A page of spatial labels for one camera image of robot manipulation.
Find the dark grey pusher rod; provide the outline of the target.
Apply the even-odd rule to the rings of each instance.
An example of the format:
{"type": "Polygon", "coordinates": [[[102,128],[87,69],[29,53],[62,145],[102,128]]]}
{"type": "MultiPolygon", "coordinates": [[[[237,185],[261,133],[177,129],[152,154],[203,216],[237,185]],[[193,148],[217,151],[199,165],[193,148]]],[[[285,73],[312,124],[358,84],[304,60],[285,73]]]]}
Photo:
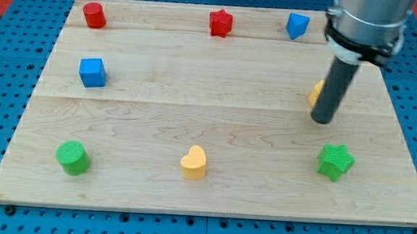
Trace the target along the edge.
{"type": "Polygon", "coordinates": [[[358,65],[348,64],[337,57],[334,58],[311,112],[311,118],[314,122],[328,124],[332,121],[358,68],[358,65]]]}

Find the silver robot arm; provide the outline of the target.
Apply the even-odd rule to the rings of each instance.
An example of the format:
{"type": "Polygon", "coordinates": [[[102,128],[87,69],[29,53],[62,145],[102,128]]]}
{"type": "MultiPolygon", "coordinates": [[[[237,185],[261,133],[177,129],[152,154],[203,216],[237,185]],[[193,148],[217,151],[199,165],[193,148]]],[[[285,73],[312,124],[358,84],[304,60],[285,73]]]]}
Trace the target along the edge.
{"type": "Polygon", "coordinates": [[[404,44],[405,23],[416,0],[334,0],[324,36],[334,59],[311,118],[332,121],[362,62],[385,66],[404,44]]]}

